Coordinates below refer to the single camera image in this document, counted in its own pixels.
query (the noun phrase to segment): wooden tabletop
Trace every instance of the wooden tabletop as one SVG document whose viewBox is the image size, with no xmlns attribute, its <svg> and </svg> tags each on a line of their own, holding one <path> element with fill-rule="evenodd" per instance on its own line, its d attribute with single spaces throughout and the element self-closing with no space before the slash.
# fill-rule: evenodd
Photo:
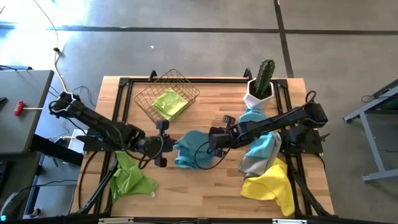
<svg viewBox="0 0 398 224">
<path fill-rule="evenodd" d="M 96 111 L 111 119 L 118 91 L 120 77 L 104 77 L 98 97 Z M 302 78 L 288 78 L 292 106 L 304 104 L 306 89 Z M 132 95 L 135 96 L 148 86 L 148 83 L 135 83 Z M 179 139 L 191 130 L 208 133 L 211 126 L 225 126 L 222 123 L 224 114 L 234 116 L 237 120 L 246 109 L 243 96 L 246 84 L 242 83 L 195 83 L 200 90 L 196 102 L 170 124 L 167 131 L 172 138 Z M 121 119 L 124 99 L 118 118 Z M 275 99 L 270 100 L 264 108 L 268 116 L 277 115 Z M 130 102 L 127 122 L 141 128 L 146 136 L 157 135 L 155 124 L 136 105 L 133 98 Z M 143 169 L 144 175 L 158 183 L 156 197 L 133 195 L 120 198 L 112 207 L 112 217 L 222 217 L 222 218 L 277 218 L 283 217 L 274 200 L 260 201 L 240 196 L 243 174 L 238 167 L 249 147 L 233 149 L 225 160 L 212 170 L 178 169 L 174 166 L 177 150 L 165 153 L 168 164 L 166 168 L 156 167 L 153 162 Z M 82 164 L 86 164 L 88 155 Z M 99 152 L 88 164 L 81 186 L 81 202 L 84 204 L 100 179 L 104 153 Z M 326 211 L 333 213 L 330 193 L 325 171 L 321 160 L 311 154 L 303 154 L 303 164 L 308 188 L 323 205 Z M 108 197 L 107 187 L 103 195 L 101 211 L 105 208 Z M 78 191 L 71 212 L 78 210 Z M 303 197 L 298 190 L 300 208 L 304 212 Z"/>
</svg>

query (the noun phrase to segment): light blue towel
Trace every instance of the light blue towel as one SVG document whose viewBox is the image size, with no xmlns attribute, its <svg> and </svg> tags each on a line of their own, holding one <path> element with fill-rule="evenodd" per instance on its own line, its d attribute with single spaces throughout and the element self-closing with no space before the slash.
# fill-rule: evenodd
<svg viewBox="0 0 398 224">
<path fill-rule="evenodd" d="M 208 133 L 200 131 L 188 132 L 174 145 L 178 149 L 178 157 L 174 161 L 175 165 L 179 168 L 199 169 L 194 160 L 195 152 L 203 143 L 208 141 Z M 206 152 L 208 148 L 209 144 L 206 143 L 197 153 L 196 158 L 200 167 L 209 167 L 211 165 L 213 155 Z"/>
<path fill-rule="evenodd" d="M 243 121 L 262 121 L 267 119 L 267 116 L 262 111 L 257 109 L 247 109 L 245 114 L 239 117 L 239 122 Z M 246 157 L 268 158 L 274 148 L 275 133 L 269 132 L 261 135 L 259 139 L 254 140 L 250 144 L 250 151 Z"/>
</svg>

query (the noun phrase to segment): green cloth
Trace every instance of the green cloth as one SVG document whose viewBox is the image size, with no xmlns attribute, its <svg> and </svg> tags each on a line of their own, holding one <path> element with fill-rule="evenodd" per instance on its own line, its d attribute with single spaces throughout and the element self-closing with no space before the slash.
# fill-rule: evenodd
<svg viewBox="0 0 398 224">
<path fill-rule="evenodd" d="M 154 101 L 152 106 L 160 115 L 162 115 L 162 117 L 170 119 L 187 103 L 188 101 L 180 96 L 176 91 L 168 88 Z"/>
<path fill-rule="evenodd" d="M 118 170 L 113 174 L 110 182 L 112 202 L 127 195 L 151 195 L 157 184 L 144 176 L 138 165 L 124 151 L 116 151 Z"/>
</svg>

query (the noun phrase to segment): concrete floor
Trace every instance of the concrete floor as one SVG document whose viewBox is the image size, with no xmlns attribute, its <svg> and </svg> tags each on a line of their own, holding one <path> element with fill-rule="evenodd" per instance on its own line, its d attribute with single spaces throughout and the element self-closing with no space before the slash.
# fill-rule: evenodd
<svg viewBox="0 0 398 224">
<path fill-rule="evenodd" d="M 58 26 L 278 28 L 272 0 L 38 2 Z M 286 29 L 398 30 L 394 0 L 280 0 L 280 6 Z M 0 64 L 53 69 L 55 34 L 43 30 L 49 24 L 37 6 L 9 1 L 0 22 L 18 23 L 18 29 L 0 30 Z M 188 77 L 238 77 L 246 67 L 256 70 L 263 59 L 273 58 L 274 77 L 287 77 L 279 34 L 61 31 L 59 36 L 65 56 L 58 67 L 68 88 L 85 85 L 94 101 L 104 75 L 176 68 Z M 335 213 L 396 222 L 398 178 L 362 181 L 376 165 L 360 121 L 345 124 L 341 118 L 363 104 L 361 96 L 398 77 L 398 36 L 297 34 L 287 35 L 287 44 L 294 77 L 318 92 L 317 101 L 329 117 L 322 132 L 331 133 L 323 146 Z M 52 86 L 61 90 L 57 77 Z M 86 93 L 82 98 L 88 105 Z M 58 136 L 65 132 L 62 122 L 44 110 L 37 133 Z M 397 153 L 381 153 L 387 168 L 398 168 Z"/>
</svg>

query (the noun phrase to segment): wire basket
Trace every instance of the wire basket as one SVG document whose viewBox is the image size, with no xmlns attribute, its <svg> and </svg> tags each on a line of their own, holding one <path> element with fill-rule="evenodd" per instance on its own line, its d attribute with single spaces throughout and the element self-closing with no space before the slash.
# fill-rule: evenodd
<svg viewBox="0 0 398 224">
<path fill-rule="evenodd" d="M 188 102 L 183 108 L 179 109 L 169 118 L 170 122 L 172 122 L 185 109 L 192 105 L 199 95 L 199 90 L 194 87 L 192 83 L 183 75 L 181 75 L 179 71 L 174 68 L 170 69 L 134 97 L 134 101 L 154 123 L 165 118 L 154 109 L 152 104 L 169 88 L 176 91 Z"/>
</svg>

